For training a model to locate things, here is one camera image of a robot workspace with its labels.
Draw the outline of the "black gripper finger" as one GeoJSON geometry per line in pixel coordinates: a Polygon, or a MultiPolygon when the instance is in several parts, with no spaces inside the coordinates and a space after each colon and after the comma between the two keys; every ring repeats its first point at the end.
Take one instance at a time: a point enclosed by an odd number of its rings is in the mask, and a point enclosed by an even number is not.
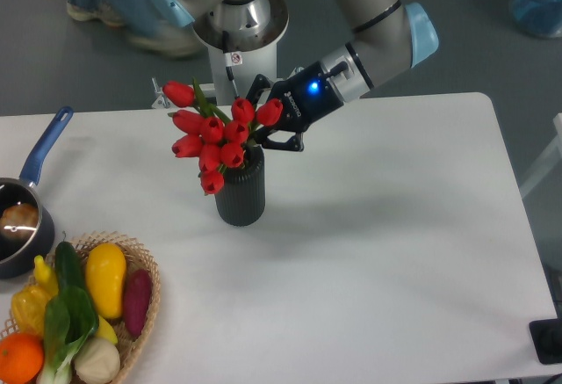
{"type": "Polygon", "coordinates": [[[274,82],[271,81],[267,76],[263,74],[256,75],[249,87],[246,99],[254,107],[265,104],[270,96],[273,85],[274,82]]]}
{"type": "Polygon", "coordinates": [[[302,152],[304,150],[303,133],[293,133],[286,141],[274,141],[270,137],[277,133],[276,129],[262,127],[256,131],[256,143],[264,149],[302,152]]]}

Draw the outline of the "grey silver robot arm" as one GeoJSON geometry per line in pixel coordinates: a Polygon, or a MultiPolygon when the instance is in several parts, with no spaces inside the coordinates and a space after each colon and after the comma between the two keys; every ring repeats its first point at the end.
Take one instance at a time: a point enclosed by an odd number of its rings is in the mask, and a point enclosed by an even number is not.
{"type": "Polygon", "coordinates": [[[353,39],[282,80],[277,42],[288,26],[284,0],[150,1],[172,25],[192,28],[207,47],[219,102],[280,100],[280,119],[252,139],[267,149],[302,150],[302,135],[314,122],[411,69],[439,45],[419,4],[335,0],[353,39]]]}

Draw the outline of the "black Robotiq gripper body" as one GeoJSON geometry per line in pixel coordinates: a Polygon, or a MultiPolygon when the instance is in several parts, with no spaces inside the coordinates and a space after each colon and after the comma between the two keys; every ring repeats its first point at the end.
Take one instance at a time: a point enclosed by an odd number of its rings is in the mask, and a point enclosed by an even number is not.
{"type": "Polygon", "coordinates": [[[273,98],[283,107],[273,128],[286,132],[304,133],[314,122],[343,107],[320,62],[275,82],[269,95],[273,98]]]}

